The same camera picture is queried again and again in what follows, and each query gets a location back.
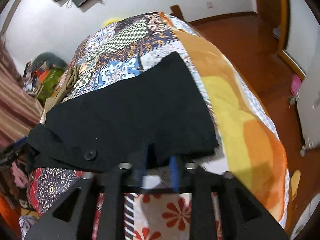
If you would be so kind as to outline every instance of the wooden floor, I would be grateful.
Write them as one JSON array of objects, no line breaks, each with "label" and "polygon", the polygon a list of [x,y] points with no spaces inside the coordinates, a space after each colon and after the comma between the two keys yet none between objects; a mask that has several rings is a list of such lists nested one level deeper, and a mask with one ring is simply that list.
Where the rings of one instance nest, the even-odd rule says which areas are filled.
[{"label": "wooden floor", "polygon": [[197,25],[238,68],[256,91],[287,152],[290,176],[299,169],[298,195],[289,216],[290,230],[312,197],[320,192],[320,152],[300,156],[302,136],[296,107],[289,108],[293,72],[276,54],[278,41],[272,29],[255,16],[235,17]]}]

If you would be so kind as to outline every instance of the yellow plush toy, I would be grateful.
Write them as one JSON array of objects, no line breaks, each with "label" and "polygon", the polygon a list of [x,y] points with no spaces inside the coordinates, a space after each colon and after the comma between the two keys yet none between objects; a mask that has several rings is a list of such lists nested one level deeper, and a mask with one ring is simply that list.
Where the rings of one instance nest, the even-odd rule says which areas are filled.
[{"label": "yellow plush toy", "polygon": [[115,23],[115,22],[118,22],[118,21],[121,21],[121,19],[119,19],[119,18],[111,18],[109,20],[104,21],[103,24],[102,24],[102,27],[106,27],[109,24]]}]

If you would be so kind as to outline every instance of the brown curtain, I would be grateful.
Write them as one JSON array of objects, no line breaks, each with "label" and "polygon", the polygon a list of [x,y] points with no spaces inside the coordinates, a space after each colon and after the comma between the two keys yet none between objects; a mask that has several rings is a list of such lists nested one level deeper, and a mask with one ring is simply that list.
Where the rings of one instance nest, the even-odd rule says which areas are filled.
[{"label": "brown curtain", "polygon": [[22,77],[0,41],[0,147],[27,136],[40,120],[42,106],[22,87]]}]

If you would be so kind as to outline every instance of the bed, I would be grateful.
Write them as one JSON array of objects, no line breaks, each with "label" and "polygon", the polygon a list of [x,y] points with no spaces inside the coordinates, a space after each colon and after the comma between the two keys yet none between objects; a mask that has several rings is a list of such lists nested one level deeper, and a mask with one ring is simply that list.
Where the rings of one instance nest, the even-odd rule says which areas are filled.
[{"label": "bed", "polygon": [[[232,171],[284,228],[289,172],[276,128],[229,60],[185,22],[152,12],[112,23],[88,36],[70,64],[70,68],[80,66],[79,79],[63,102],[143,74],[174,51],[180,54],[203,96],[219,142],[215,155],[194,161],[209,172]],[[50,167],[34,170],[29,178],[28,196],[39,215],[82,174],[83,171]],[[150,171],[143,182],[144,188],[170,185],[168,167]],[[125,193],[125,238],[188,239],[191,197],[191,193]],[[100,193],[92,240],[97,236],[103,198]],[[218,238],[222,239],[215,193],[212,200]]]}]

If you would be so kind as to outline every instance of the black garment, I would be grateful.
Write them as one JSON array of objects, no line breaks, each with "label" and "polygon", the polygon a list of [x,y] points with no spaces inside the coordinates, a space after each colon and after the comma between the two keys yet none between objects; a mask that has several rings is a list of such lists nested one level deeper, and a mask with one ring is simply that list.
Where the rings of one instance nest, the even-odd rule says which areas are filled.
[{"label": "black garment", "polygon": [[95,171],[129,162],[146,145],[154,166],[177,154],[211,155],[218,146],[208,108],[176,52],[137,77],[56,105],[27,143],[40,153],[33,168]]}]

